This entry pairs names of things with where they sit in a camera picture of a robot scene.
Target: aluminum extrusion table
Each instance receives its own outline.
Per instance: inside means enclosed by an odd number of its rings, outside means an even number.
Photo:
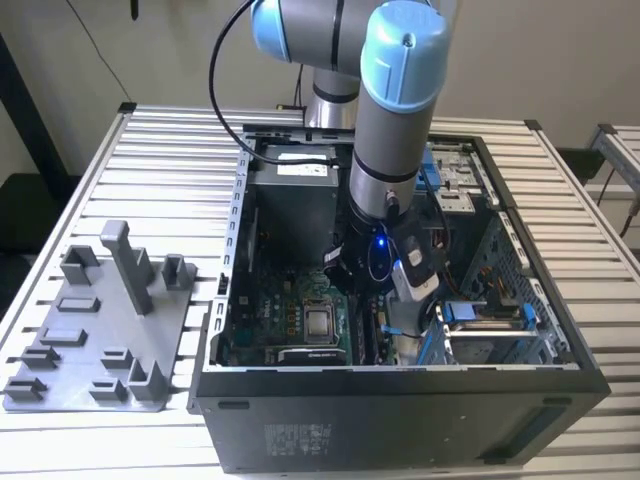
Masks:
[[[640,195],[640,127],[600,124],[590,147],[599,150],[636,195]]]
[[[226,115],[238,131],[243,123],[301,123],[298,112]],[[429,475],[640,478],[640,266],[541,130],[522,121],[439,118],[432,131],[483,137],[612,394],[521,470]],[[152,260],[189,252],[186,260],[198,266],[172,394],[167,409],[156,414],[8,414],[0,407],[0,473],[32,478],[46,472],[46,478],[65,480],[224,476],[202,417],[187,414],[185,405],[202,317],[217,290],[237,153],[210,110],[138,106],[117,115],[0,323],[0,385],[17,371],[15,358],[32,342],[62,284],[58,265],[67,246],[91,245],[106,256],[99,233],[106,219],[118,218],[129,222],[132,246],[144,245]],[[368,472],[361,478],[426,473]]]

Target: white wall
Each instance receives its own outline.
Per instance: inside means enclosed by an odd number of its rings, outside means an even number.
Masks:
[[[239,0],[144,0],[137,22],[128,0],[73,3],[134,101],[209,105],[209,55]],[[640,2],[462,4],[438,115],[536,118],[564,146],[584,145],[597,122],[640,124]],[[2,0],[0,30],[60,155],[82,171],[123,100],[117,84],[64,0]],[[221,58],[221,102],[290,101],[296,71],[255,49],[245,19]]]

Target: label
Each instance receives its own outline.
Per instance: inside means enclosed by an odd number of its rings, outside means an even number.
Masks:
[[[329,454],[330,423],[272,423],[264,426],[267,454],[272,457]]]
[[[326,155],[305,155],[299,153],[281,153],[278,160],[298,160],[298,159],[316,159],[326,160]],[[296,177],[326,177],[329,175],[329,169],[326,165],[278,165],[278,175],[290,175]]]

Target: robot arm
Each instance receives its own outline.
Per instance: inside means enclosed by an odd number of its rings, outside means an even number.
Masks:
[[[276,58],[361,78],[349,180],[358,224],[352,241],[366,249],[369,239],[388,237],[397,258],[393,283],[402,298],[418,301],[438,281],[430,241],[409,206],[450,35],[447,21],[426,3],[381,3],[262,0],[252,6],[252,26],[258,47]]]

